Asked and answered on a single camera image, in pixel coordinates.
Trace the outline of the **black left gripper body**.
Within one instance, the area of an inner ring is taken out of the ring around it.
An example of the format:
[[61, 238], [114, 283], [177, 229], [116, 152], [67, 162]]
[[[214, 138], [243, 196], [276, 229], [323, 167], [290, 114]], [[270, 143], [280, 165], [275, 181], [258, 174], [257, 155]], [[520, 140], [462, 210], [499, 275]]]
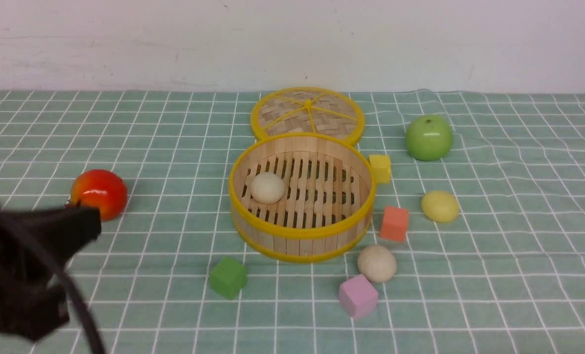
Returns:
[[65, 271], [101, 231], [94, 207], [0, 208], [0, 334], [43, 340], [69, 322], [72, 305], [88, 341], [101, 342], [86, 301]]

